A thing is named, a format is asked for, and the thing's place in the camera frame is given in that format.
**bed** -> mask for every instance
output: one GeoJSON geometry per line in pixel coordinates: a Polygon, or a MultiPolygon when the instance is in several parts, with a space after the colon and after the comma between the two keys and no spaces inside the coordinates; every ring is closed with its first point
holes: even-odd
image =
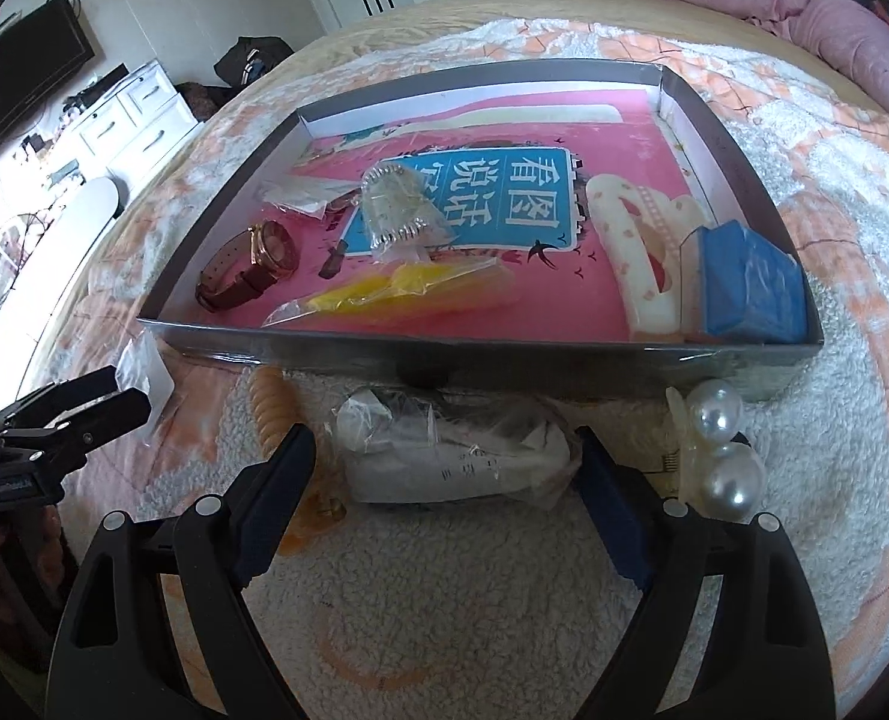
{"type": "MultiPolygon", "coordinates": [[[[662,0],[439,0],[316,41],[222,109],[129,206],[42,341],[36,382],[118,360],[183,234],[295,106],[403,74],[550,55],[667,64],[724,119],[779,204],[827,348],[782,397],[750,406],[745,432],[769,469],[765,505],[812,584],[844,716],[889,661],[889,117],[820,60],[739,20],[662,0]]],[[[176,389],[148,443],[125,437],[68,477],[60,512],[78,557],[105,512],[167,517],[261,459],[252,371],[168,350],[164,360],[176,389]]],[[[360,384],[294,381],[318,424],[360,384]]],[[[667,441],[658,403],[562,408],[621,463],[647,469],[667,441]]],[[[694,680],[714,591],[664,706],[694,680]]],[[[188,679],[218,707],[179,584],[166,592],[188,679]]],[[[348,718],[572,716],[637,599],[570,493],[552,512],[513,501],[351,507],[246,590],[303,706],[348,718]]]]}

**pearl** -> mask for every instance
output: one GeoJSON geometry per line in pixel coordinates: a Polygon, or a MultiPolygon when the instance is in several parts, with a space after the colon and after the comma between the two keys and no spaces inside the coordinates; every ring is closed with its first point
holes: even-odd
{"type": "Polygon", "coordinates": [[[738,432],[744,403],[736,389],[720,379],[698,384],[684,401],[695,436],[712,446],[728,443],[738,432]]]}
{"type": "Polygon", "coordinates": [[[743,443],[726,443],[708,452],[699,464],[702,514],[742,522],[758,511],[767,474],[755,450],[743,443]]]}

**drawer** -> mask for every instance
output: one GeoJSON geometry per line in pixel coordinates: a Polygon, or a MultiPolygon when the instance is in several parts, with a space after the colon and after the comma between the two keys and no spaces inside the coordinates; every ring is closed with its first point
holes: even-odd
{"type": "Polygon", "coordinates": [[[121,89],[118,98],[124,103],[131,118],[139,127],[143,127],[176,94],[161,66],[152,65],[146,73],[140,74],[121,89]]]}
{"type": "Polygon", "coordinates": [[[103,160],[111,159],[138,132],[138,127],[117,98],[107,100],[86,117],[87,121],[78,128],[78,135],[91,153],[103,160]]]}
{"type": "Polygon", "coordinates": [[[150,122],[124,151],[108,165],[114,175],[129,187],[139,186],[148,172],[180,143],[197,124],[184,100],[177,98],[172,105],[150,122]]]}

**television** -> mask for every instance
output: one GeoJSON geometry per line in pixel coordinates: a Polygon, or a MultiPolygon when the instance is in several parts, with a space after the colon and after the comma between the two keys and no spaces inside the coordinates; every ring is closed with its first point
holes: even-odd
{"type": "Polygon", "coordinates": [[[0,35],[0,143],[94,58],[70,0],[48,0],[0,35]]]}

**clear plastic packet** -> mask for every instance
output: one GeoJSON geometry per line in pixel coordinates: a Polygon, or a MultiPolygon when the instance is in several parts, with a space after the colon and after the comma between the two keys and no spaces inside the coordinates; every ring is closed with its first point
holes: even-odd
{"type": "Polygon", "coordinates": [[[361,503],[505,495],[551,509],[580,466],[561,415],[529,398],[365,388],[335,410],[331,429],[361,503]]]}
{"type": "Polygon", "coordinates": [[[147,444],[164,413],[167,401],[174,393],[174,380],[170,378],[167,365],[164,365],[158,351],[157,341],[149,330],[140,331],[124,346],[116,367],[115,381],[121,391],[133,386],[148,396],[148,421],[133,432],[140,442],[147,444]]]}
{"type": "Polygon", "coordinates": [[[283,175],[275,181],[262,181],[258,199],[313,218],[324,218],[329,204],[359,189],[355,181],[318,178],[313,175],[283,175]]]}
{"type": "Polygon", "coordinates": [[[517,298],[514,274],[496,257],[373,265],[342,286],[274,309],[264,327],[312,314],[355,317],[369,324],[474,308],[507,305],[517,298]]]}
{"type": "Polygon", "coordinates": [[[443,213],[424,194],[424,176],[397,162],[379,162],[361,177],[358,202],[379,262],[427,259],[428,248],[455,239],[443,213]]]}

